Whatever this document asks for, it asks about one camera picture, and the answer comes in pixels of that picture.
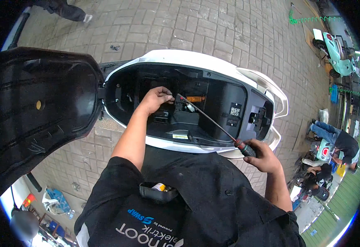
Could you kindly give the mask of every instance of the white sneaker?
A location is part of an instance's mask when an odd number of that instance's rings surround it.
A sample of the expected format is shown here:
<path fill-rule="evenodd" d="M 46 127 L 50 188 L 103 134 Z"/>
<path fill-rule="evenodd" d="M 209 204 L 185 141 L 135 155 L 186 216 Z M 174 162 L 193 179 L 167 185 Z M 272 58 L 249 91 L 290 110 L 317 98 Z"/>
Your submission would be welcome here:
<path fill-rule="evenodd" d="M 88 23 L 92 20 L 92 15 L 85 15 L 84 20 L 82 22 Z"/>

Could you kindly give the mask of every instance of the screwdriver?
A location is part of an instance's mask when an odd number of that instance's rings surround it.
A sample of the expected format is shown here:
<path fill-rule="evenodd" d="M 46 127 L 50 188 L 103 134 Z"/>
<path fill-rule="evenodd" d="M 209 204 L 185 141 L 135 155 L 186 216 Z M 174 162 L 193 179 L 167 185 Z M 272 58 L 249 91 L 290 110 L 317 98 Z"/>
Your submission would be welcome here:
<path fill-rule="evenodd" d="M 199 109 L 193 103 L 191 103 L 189 100 L 187 100 L 186 97 L 183 97 L 181 94 L 177 94 L 177 95 L 180 96 L 180 98 L 182 98 L 183 100 L 185 100 L 188 104 L 193 106 L 195 109 L 197 109 L 200 113 L 202 113 L 202 115 L 207 117 L 207 119 L 212 121 L 212 123 L 214 123 L 217 127 L 220 128 L 220 130 L 222 130 L 227 136 L 229 136 L 229 138 L 231 138 L 232 141 L 234 141 L 233 145 L 237 149 L 239 149 L 244 156 L 253 156 L 253 157 L 256 156 L 256 152 L 249 145 L 245 144 L 241 139 L 235 139 L 233 136 L 231 136 L 230 133 L 228 133 L 226 130 L 224 130 L 218 123 L 216 123 L 216 121 L 214 121 L 209 116 L 207 116 L 207 114 L 204 113 L 201 109 Z"/>

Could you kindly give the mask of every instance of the hand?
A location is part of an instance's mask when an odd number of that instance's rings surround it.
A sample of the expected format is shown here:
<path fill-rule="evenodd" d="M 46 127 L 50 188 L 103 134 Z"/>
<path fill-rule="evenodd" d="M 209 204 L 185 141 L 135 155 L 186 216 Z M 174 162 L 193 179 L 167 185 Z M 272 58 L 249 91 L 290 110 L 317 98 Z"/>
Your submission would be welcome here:
<path fill-rule="evenodd" d="M 254 165 L 261 172 L 275 173 L 283 170 L 282 164 L 266 143 L 256 139 L 246 140 L 244 143 L 256 152 L 256 157 L 247 156 L 243 158 L 244 161 Z"/>
<path fill-rule="evenodd" d="M 150 91 L 147 92 L 137 109 L 151 115 L 158 110 L 161 104 L 165 102 L 173 104 L 174 100 L 175 98 L 172 96 L 172 92 L 169 91 L 169 89 L 159 86 L 150 89 Z"/>

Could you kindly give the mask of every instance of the plastic bag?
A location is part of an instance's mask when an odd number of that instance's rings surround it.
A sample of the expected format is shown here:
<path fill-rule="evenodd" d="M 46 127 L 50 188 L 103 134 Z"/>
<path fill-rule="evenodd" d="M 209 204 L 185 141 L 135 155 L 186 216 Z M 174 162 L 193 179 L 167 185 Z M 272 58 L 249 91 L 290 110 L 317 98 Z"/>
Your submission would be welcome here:
<path fill-rule="evenodd" d="M 319 118 L 321 122 L 328 124 L 329 114 L 327 108 L 324 110 L 319 110 Z"/>

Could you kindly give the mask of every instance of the tire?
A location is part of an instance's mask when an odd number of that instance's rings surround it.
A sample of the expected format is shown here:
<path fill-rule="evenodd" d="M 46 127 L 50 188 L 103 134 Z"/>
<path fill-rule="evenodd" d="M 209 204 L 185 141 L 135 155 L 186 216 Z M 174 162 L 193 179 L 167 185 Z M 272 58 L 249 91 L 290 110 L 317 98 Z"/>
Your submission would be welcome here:
<path fill-rule="evenodd" d="M 339 78 L 339 77 L 341 77 L 341 74 L 336 72 L 335 69 L 331 69 L 330 70 L 330 76 L 332 76 L 334 78 Z"/>
<path fill-rule="evenodd" d="M 313 39 L 312 44 L 317 49 L 323 48 L 323 50 L 327 51 L 326 43 L 322 40 Z"/>

